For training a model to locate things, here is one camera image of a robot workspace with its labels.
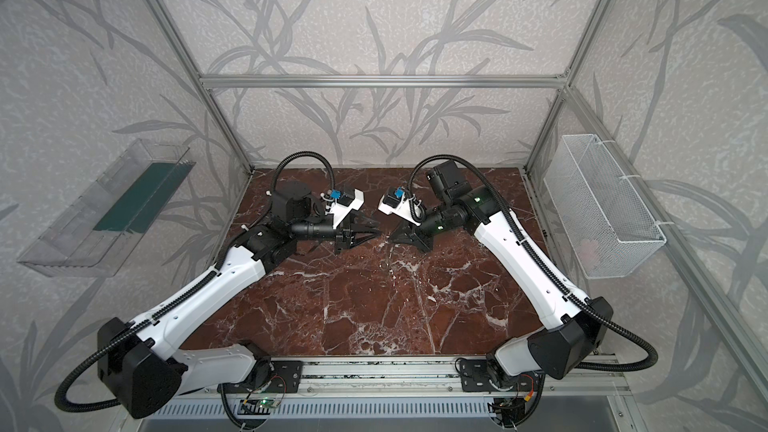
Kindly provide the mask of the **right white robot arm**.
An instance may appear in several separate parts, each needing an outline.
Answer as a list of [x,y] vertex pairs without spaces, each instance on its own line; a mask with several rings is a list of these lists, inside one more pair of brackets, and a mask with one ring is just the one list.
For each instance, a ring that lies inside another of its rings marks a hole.
[[539,330],[487,355],[490,382],[505,390],[514,378],[532,372],[563,378],[597,350],[607,331],[600,320],[611,318],[611,306],[603,298],[591,299],[559,271],[479,170],[473,173],[481,184],[474,187],[459,159],[443,155],[440,160],[427,172],[439,200],[435,208],[425,210],[403,187],[388,189],[380,199],[380,212],[402,220],[390,241],[429,252],[435,236],[444,232],[462,228],[474,236],[515,280],[541,323]]

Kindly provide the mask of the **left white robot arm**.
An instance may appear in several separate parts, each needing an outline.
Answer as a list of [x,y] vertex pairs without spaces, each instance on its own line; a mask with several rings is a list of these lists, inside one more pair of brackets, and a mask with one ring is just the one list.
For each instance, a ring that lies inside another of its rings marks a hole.
[[106,346],[133,327],[138,332],[98,361],[98,376],[131,417],[145,418],[177,395],[224,383],[242,383],[269,372],[268,355],[252,343],[184,351],[192,333],[230,299],[293,255],[301,241],[328,241],[336,251],[378,236],[361,212],[364,194],[344,186],[315,198],[301,182],[271,195],[258,224],[236,236],[221,264],[130,322],[112,319],[98,332]]

